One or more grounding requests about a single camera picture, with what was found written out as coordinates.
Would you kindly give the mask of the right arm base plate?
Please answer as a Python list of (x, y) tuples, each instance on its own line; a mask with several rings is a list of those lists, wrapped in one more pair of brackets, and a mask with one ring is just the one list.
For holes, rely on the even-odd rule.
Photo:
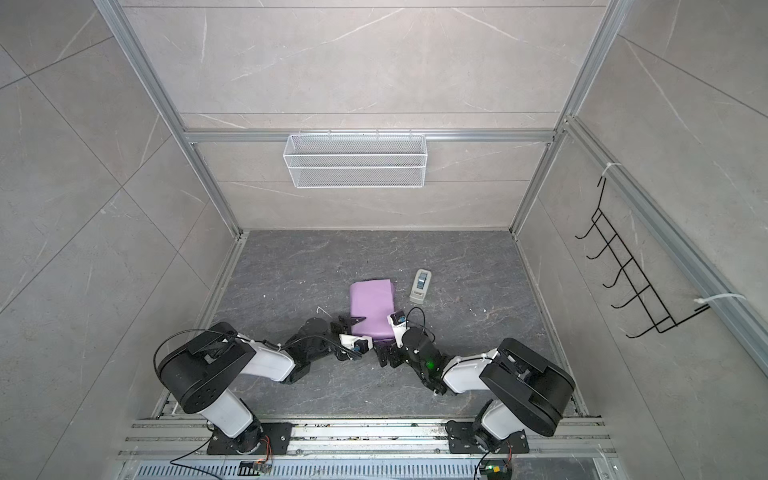
[(445, 431), (451, 454), (527, 454), (530, 452), (524, 431), (513, 432), (504, 439), (497, 439), (479, 424), (455, 420), (445, 424)]

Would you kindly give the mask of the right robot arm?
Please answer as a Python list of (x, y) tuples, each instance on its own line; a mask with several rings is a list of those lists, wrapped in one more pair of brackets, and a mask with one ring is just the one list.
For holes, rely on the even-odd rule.
[(576, 387), (564, 369), (513, 338), (480, 354), (449, 356), (429, 333), (411, 327), (398, 340), (376, 342), (374, 351), (382, 366), (408, 365), (436, 395), (491, 393), (473, 424), (482, 441), (501, 441), (518, 431), (553, 436)]

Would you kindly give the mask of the pink wrapping paper sheet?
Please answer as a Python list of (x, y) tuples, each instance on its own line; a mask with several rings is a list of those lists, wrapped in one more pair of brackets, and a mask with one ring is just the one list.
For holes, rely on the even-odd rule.
[(373, 340), (392, 340), (393, 328), (388, 316), (396, 311), (394, 285), (389, 279), (368, 280), (350, 286), (350, 315), (360, 321), (350, 327), (356, 336)]

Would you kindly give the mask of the grey tape dispenser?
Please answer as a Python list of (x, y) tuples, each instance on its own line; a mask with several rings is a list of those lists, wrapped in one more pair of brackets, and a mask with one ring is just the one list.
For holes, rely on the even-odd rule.
[(412, 283), (409, 299), (412, 303), (422, 305), (426, 299), (430, 286), (432, 272), (426, 269), (419, 269), (416, 272)]

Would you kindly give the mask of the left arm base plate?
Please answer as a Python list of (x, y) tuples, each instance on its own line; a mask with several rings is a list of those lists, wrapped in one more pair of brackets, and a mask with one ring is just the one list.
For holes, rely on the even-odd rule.
[(291, 423), (260, 423), (248, 427), (235, 438), (227, 437), (218, 427), (213, 428), (206, 448), (208, 455), (285, 455), (291, 438)]

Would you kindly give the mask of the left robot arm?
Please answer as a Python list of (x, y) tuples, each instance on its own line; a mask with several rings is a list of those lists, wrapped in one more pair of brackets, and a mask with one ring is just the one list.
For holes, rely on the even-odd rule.
[(201, 415), (216, 433), (240, 444), (257, 440), (262, 428), (253, 410), (231, 390), (235, 380), (251, 376), (292, 384), (317, 360), (358, 360), (373, 349), (373, 339), (353, 335), (345, 318), (311, 318), (282, 343), (254, 340), (222, 321), (182, 330), (161, 344), (188, 333), (195, 336), (163, 358), (153, 355), (155, 375), (185, 413)]

